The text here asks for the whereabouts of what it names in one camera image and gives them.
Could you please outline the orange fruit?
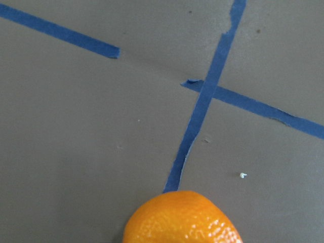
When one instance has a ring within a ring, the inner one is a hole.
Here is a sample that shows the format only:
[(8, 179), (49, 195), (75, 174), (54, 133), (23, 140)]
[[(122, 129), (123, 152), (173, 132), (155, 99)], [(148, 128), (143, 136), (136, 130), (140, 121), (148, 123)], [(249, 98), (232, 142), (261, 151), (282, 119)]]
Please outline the orange fruit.
[(123, 242), (242, 242), (229, 218), (194, 191), (156, 196), (128, 220)]

